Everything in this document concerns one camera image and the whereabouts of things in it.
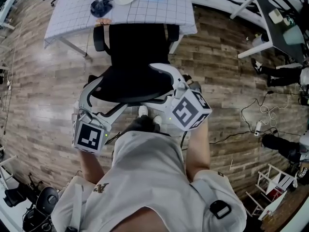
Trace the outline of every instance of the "chair armrest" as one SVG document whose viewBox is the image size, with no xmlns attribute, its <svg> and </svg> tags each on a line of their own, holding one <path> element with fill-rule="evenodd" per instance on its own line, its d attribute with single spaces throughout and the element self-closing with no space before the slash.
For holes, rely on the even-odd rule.
<svg viewBox="0 0 309 232">
<path fill-rule="evenodd" d="M 168 29 L 168 42 L 179 40 L 179 25 L 167 24 Z"/>
<path fill-rule="evenodd" d="M 96 27 L 93 30 L 93 42 L 97 52 L 103 52 L 106 50 L 106 44 L 104 39 L 104 27 Z"/>
</svg>

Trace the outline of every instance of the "black desk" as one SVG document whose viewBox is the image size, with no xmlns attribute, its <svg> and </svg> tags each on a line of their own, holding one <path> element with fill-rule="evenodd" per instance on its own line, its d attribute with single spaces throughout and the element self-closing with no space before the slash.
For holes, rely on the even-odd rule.
<svg viewBox="0 0 309 232">
<path fill-rule="evenodd" d="M 271 4 L 268 0 L 246 0 L 233 14 L 230 16 L 234 19 L 242 10 L 244 10 L 251 2 L 255 1 L 261 17 L 264 21 L 269 42 L 265 42 L 261 45 L 253 47 L 245 52 L 238 54 L 238 58 L 244 58 L 250 56 L 254 53 L 261 52 L 271 47 L 275 47 L 278 50 L 284 52 L 285 54 L 294 58 L 298 63 L 303 63 L 304 56 L 301 44 L 288 45 L 283 37 L 283 31 L 278 24 L 274 24 L 269 17 L 269 13 L 276 9 L 276 7 Z"/>
</svg>

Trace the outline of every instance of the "black and white marker cube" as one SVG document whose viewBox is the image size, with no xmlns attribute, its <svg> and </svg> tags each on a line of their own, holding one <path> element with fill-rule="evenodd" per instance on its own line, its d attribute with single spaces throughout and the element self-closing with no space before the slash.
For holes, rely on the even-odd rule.
<svg viewBox="0 0 309 232">
<path fill-rule="evenodd" d="M 101 151 L 104 139 L 110 135 L 109 131 L 79 120 L 75 121 L 74 132 L 72 147 L 95 154 Z"/>
<path fill-rule="evenodd" d="M 212 112 L 202 94 L 191 89 L 188 89 L 180 99 L 175 99 L 172 107 L 170 119 L 173 120 L 173 124 L 185 131 L 199 127 Z"/>
</svg>

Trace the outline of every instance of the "grid pattern tablecloth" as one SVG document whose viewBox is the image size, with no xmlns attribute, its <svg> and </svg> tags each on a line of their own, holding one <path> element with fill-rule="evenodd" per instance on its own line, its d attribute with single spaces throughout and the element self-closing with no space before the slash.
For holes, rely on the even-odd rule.
<svg viewBox="0 0 309 232">
<path fill-rule="evenodd" d="M 94 28 L 97 18 L 90 13 L 94 0 L 59 0 L 50 19 L 44 45 L 66 34 Z M 128 5 L 117 5 L 103 18 L 120 23 L 164 23 L 180 25 L 181 34 L 197 32 L 191 0 L 134 0 Z"/>
</svg>

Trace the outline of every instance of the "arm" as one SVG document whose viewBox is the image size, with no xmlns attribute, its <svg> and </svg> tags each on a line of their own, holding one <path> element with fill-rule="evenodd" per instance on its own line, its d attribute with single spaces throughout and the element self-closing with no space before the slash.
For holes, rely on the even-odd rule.
<svg viewBox="0 0 309 232">
<path fill-rule="evenodd" d="M 210 167 L 210 150 L 208 141 L 208 120 L 197 129 L 192 130 L 186 157 L 186 172 L 188 179 L 193 181 L 200 170 Z"/>
<path fill-rule="evenodd" d="M 85 180 L 96 184 L 104 176 L 103 169 L 94 154 L 79 150 L 83 177 Z"/>
</svg>

